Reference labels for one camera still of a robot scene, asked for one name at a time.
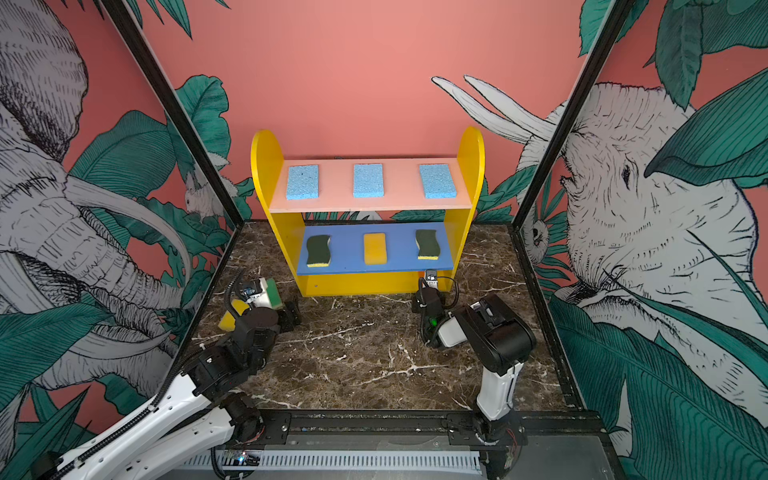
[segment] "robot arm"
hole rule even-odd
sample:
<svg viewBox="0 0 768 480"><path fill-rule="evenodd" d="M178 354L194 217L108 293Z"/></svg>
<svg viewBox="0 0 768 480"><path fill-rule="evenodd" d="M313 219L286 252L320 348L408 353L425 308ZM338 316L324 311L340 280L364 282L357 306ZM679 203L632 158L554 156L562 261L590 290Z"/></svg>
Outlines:
<svg viewBox="0 0 768 480"><path fill-rule="evenodd" d="M512 394L536 337L525 322L494 293L448 313L438 338L445 346L469 341L483 365L477 405L491 421L512 409Z"/></svg>
<svg viewBox="0 0 768 480"><path fill-rule="evenodd" d="M63 455L43 455L32 466L32 478L146 480L230 439L257 438L263 431L259 410L246 395L230 390L266 365L281 326L293 329L300 320L290 302L272 310L265 289L253 283L241 288L242 274L227 287L226 302L231 305L238 286L249 309L242 315L229 309L235 318L232 333L178 362L155 397L90 442Z"/></svg>
<svg viewBox="0 0 768 480"><path fill-rule="evenodd" d="M437 278L436 272L427 270L412 301L412 311L422 317L422 340L428 346L445 348L469 341L483 365L476 401L483 415L478 430L487 439L497 439L508 425L503 419L512 412L515 384L536 347L536 338L494 293L446 312L436 288Z"/></svg>

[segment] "black metal frame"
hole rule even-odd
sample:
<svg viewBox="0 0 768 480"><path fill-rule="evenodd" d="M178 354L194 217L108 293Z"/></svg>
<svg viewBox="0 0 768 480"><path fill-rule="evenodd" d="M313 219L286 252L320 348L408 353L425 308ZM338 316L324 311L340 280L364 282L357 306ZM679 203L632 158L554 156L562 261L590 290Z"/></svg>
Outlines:
<svg viewBox="0 0 768 480"><path fill-rule="evenodd" d="M289 435L445 435L451 445L468 446L480 452L503 452L506 445L467 445L452 441L451 418L466 417L468 410L284 410L262 409L268 428L275 432L270 439L260 438L248 447L285 445ZM544 435L596 436L603 445L608 464L616 480L626 475L616 455L611 438L597 412L519 412L520 433L526 437Z"/></svg>
<svg viewBox="0 0 768 480"><path fill-rule="evenodd" d="M131 50L139 68L141 68L154 93L163 105L170 121L176 126L181 139L187 144L192 157L208 179L214 192L216 192L216 196L219 197L230 220L232 220L236 227L241 227L243 225L243 217L240 215L234 201L232 201L232 197L230 197L221 183L219 173L208 159L208 153L202 140L197 136L197 132L190 122L187 112L184 111L184 107L179 103L176 92L168 83L165 74L157 63L157 59L152 54L152 50L147 46L147 42L144 41L144 36L134 23L131 13L128 12L122 0L102 0L102 2L104 9L112 19L112 23L120 32L123 41L125 41L128 49Z"/></svg>
<svg viewBox="0 0 768 480"><path fill-rule="evenodd" d="M634 0L614 0L614 6L607 14L598 39L595 41L589 58L587 58L587 63L584 64L584 70L576 82L573 93L571 93L571 97L568 99L568 104L565 105L563 115L557 127L554 128L552 139L549 141L541 163L536 169L531 186L528 188L528 193L525 195L522 205L520 205L515 221L512 222L512 227L515 230L519 230L522 227L525 217L535 204L536 195L538 195L538 192L547 180L549 171L560 157L563 145L565 145L565 141L568 139L568 135L571 133L574 123L581 113L581 107L587 101L589 91L597 81L600 70L602 70L608 54L614 46L621 28L624 26L624 22L627 21L633 4Z"/></svg>
<svg viewBox="0 0 768 480"><path fill-rule="evenodd" d="M151 87L165 108L170 121L174 123L180 136L190 149L200 169L204 172L211 187L221 200L225 211L235 224L233 236L220 260L220 268L214 274L210 287L206 292L200 309L197 311L188 332L194 331L200 322L204 307L210 301L213 287L223 272L232 249L243 225L250 219L243 219L234 202L224 189L214 166L210 163L205 146L197 136L194 126L180 105L175 91L168 83L160 65L147 46L144 36L135 25L131 13L121 0L102 0L104 8L120 32L126 45L131 50L139 67L143 71ZM521 226L525 216L535 204L535 198L544 185L549 171L560 156L560 151L573 128L574 122L591 87L597 80L608 53L623 26L634 0L615 0L614 6L608 13L604 27L598 36L595 46L590 53L584 69L573 90L560 122L555 128L553 137L545 151L545 155L534 175L528 194L520 206L514 222L509 226L512 243L518 253L525 279L531 286L538 286L536 277L521 238ZM624 470L616 456L611 440L603 427L600 416L596 412L585 410L584 402L578 392L573 373L568 365L562 344L554 327L551 315L546 307L546 301L539 288L531 288L531 296L541 319L542 329L552 358L555 362L558 379L561 384L566 403L574 410L570 412L520 412L521 425L527 435L596 435L602 442L608 461L614 471L615 478L622 480ZM179 351L183 352L191 341L191 335L186 335ZM449 415L456 419L461 415L470 418L473 414L467 410L262 410L266 423L274 435L265 435L254 445L269 445L284 443L288 435L450 435L448 427ZM472 445L471 449L486 452L497 452L505 449L502 446Z"/></svg>

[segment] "green scouring sponge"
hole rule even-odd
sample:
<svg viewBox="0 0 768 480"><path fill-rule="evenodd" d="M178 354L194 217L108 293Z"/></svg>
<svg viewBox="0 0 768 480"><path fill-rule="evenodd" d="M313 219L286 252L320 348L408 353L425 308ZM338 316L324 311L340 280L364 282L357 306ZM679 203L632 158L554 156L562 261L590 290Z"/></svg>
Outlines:
<svg viewBox="0 0 768 480"><path fill-rule="evenodd" d="M419 260L437 260L440 257L435 230L417 230L416 245L419 246Z"/></svg>
<svg viewBox="0 0 768 480"><path fill-rule="evenodd" d="M307 266L329 266L331 264L330 235L314 235L306 239Z"/></svg>

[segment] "cable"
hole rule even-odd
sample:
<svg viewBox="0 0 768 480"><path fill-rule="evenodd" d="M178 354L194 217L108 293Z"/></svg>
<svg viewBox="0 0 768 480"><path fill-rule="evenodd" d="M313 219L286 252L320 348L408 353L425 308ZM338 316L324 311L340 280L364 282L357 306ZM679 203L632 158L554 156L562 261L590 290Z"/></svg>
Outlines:
<svg viewBox="0 0 768 480"><path fill-rule="evenodd" d="M227 474L219 466L219 461L216 458L216 447L213 447L210 449L210 466L220 480L230 480L231 478L246 478L253 473L253 470L250 470L248 473L243 473L242 471L238 472L237 476L234 476L232 474Z"/></svg>
<svg viewBox="0 0 768 480"><path fill-rule="evenodd" d="M450 305L446 307L447 310L450 310L451 308L458 305L458 283L456 283L455 279L452 279L450 276L438 276L437 278L446 278L448 280L451 280L452 287L453 287L453 301Z"/></svg>
<svg viewBox="0 0 768 480"><path fill-rule="evenodd" d="M515 433L511 429L507 429L507 433L512 437L512 463L509 465L509 470L511 471L520 459L520 452L522 452L523 448L521 445L518 445L518 440L515 438Z"/></svg>
<svg viewBox="0 0 768 480"><path fill-rule="evenodd" d="M227 285L227 289L224 290L224 304L227 306L227 312L229 312L232 315L232 318L237 320L240 318L240 314L235 310L235 307L232 306L232 289L236 284L240 283L240 280L243 278L243 272L245 272L245 268L241 267L238 269L238 271L235 273L235 277L232 279L229 285ZM240 295L240 289L238 289L238 296L242 298Z"/></svg>

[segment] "brown marble floor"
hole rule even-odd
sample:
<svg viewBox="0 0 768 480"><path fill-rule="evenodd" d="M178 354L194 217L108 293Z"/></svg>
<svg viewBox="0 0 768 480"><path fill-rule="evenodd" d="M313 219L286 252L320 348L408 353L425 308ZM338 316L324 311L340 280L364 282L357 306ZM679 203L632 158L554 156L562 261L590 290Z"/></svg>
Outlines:
<svg viewBox="0 0 768 480"><path fill-rule="evenodd" d="M267 222L247 223L190 348L219 336L223 291L237 267L274 277L284 300L298 296ZM518 410L566 410L506 226L474 225L458 269L462 302L496 292L533 329L538 345L515 389ZM465 409L482 365L466 343L445 351L419 341L410 295L299 298L303 324L280 334L266 368L241 386L262 408Z"/></svg>

